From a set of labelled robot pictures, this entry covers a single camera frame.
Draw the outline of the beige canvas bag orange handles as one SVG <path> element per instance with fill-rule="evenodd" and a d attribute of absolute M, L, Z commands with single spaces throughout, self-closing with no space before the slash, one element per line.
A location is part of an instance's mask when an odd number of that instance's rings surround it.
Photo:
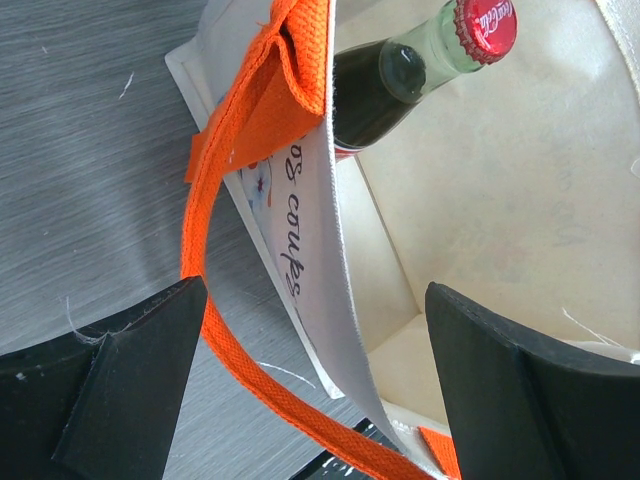
<path fill-rule="evenodd" d="M 182 275 L 205 274 L 226 187 L 327 393 L 399 452 L 274 380 L 214 302 L 203 337 L 265 405 L 375 479 L 465 479 L 426 322 L 432 283 L 639 368 L 637 2 L 510 1 L 504 58 L 336 159 L 334 56 L 446 2 L 211 1 L 165 58 L 199 129 Z"/>

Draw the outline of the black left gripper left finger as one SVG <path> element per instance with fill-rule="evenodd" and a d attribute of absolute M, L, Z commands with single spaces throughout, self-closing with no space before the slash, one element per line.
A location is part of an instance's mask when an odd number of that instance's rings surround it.
<path fill-rule="evenodd" d="M 2 478 L 162 478 L 206 301 L 187 278 L 2 355 Z"/>

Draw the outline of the cola bottle red cap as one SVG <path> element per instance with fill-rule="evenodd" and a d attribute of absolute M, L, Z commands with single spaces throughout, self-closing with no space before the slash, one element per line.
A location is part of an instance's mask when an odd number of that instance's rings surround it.
<path fill-rule="evenodd" d="M 516 36 L 512 2 L 448 1 L 433 17 L 402 34 L 337 53 L 336 159 L 378 142 L 439 87 L 500 61 Z"/>

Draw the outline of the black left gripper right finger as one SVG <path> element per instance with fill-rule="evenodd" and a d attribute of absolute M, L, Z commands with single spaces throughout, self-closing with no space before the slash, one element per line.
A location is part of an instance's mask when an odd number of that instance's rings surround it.
<path fill-rule="evenodd" d="M 636 479 L 639 368 L 437 283 L 426 322 L 465 479 Z"/>

